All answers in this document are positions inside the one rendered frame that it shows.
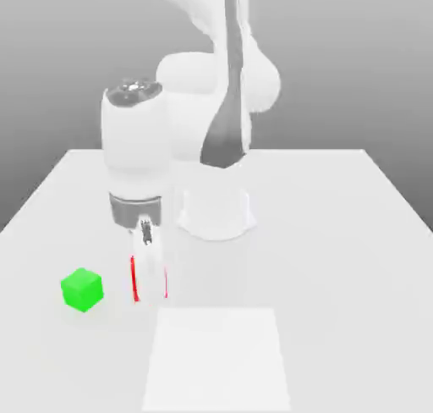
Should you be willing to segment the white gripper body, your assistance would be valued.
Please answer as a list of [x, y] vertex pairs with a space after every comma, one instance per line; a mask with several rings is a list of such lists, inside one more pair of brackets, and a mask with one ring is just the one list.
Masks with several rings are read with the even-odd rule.
[[152, 242], [147, 245], [139, 230], [134, 230], [132, 237], [138, 295], [147, 305], [159, 306], [166, 298], [166, 270], [161, 235], [154, 233]]

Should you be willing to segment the small green cube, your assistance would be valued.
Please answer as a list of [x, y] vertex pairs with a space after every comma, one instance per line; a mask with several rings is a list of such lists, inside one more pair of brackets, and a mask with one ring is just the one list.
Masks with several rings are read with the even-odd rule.
[[64, 302], [77, 311], [87, 312], [103, 297], [101, 276], [83, 267], [61, 281]]

